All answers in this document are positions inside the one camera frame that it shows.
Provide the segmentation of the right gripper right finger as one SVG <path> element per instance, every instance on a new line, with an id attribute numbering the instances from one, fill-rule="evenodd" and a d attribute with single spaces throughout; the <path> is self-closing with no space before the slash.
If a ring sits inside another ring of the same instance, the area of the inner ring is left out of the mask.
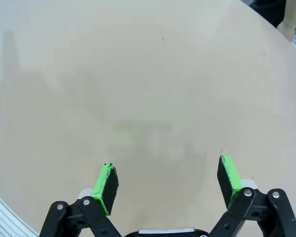
<path id="1" fill-rule="evenodd" d="M 227 155 L 219 158 L 217 179 L 227 211 L 209 236 L 235 237 L 245 221 L 255 221 L 264 237 L 296 237 L 296 217 L 284 190 L 271 189 L 264 194 L 243 186 Z"/>

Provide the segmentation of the person's right hand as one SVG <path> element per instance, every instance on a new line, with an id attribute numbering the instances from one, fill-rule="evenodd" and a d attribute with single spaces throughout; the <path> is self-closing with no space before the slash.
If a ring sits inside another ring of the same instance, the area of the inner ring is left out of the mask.
<path id="1" fill-rule="evenodd" d="M 288 25 L 285 22 L 283 22 L 282 25 L 282 35 L 291 42 L 294 38 L 296 28 L 294 26 Z"/>

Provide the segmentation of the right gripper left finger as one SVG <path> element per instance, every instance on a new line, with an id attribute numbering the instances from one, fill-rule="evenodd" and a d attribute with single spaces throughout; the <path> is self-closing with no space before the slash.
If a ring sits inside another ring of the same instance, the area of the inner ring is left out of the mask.
<path id="1" fill-rule="evenodd" d="M 105 163 L 92 194 L 78 198 L 73 204 L 65 201 L 51 204 L 39 235 L 77 237 L 82 229 L 90 229 L 95 237 L 121 236 L 108 218 L 118 185 L 115 166 Z"/>

